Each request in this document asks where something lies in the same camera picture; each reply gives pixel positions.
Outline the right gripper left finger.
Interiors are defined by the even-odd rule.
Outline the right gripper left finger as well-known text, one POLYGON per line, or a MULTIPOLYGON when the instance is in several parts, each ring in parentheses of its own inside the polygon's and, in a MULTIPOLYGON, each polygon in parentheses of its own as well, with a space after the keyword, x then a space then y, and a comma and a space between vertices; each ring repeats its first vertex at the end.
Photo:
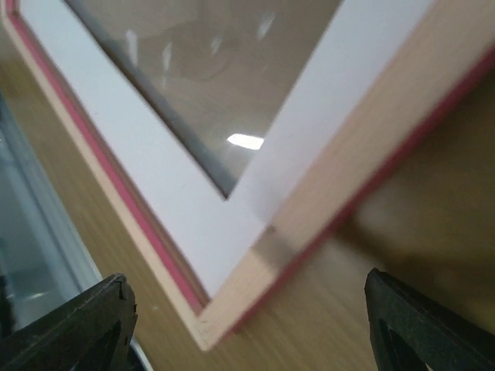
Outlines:
POLYGON ((1 281, 3 370, 135 370, 131 340, 135 294, 123 274, 112 274, 24 328, 1 281))

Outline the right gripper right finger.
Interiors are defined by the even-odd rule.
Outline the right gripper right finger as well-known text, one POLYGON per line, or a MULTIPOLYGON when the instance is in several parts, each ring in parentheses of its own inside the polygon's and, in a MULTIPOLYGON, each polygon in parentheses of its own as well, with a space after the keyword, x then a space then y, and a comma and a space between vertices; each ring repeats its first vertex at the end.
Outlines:
POLYGON ((493 334, 377 268, 364 291, 379 370, 494 369, 493 334))

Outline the pink wooden picture frame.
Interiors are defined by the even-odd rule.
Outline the pink wooden picture frame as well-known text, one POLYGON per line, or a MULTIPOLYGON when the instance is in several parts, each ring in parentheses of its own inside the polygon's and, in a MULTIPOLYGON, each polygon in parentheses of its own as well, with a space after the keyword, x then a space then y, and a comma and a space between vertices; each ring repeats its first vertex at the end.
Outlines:
POLYGON ((348 213, 435 120, 491 67, 492 1, 430 1, 432 7, 350 112, 316 162, 216 294, 145 201, 20 12, 1 21, 184 325, 212 349, 305 253, 348 213))

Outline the white photo mat board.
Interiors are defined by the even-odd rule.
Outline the white photo mat board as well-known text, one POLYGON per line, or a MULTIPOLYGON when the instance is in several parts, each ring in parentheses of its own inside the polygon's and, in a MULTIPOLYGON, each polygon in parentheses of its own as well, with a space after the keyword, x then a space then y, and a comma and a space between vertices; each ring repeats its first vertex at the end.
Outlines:
POLYGON ((212 295, 431 7, 430 1, 344 2, 229 196, 220 194, 67 5, 23 1, 20 12, 212 295))

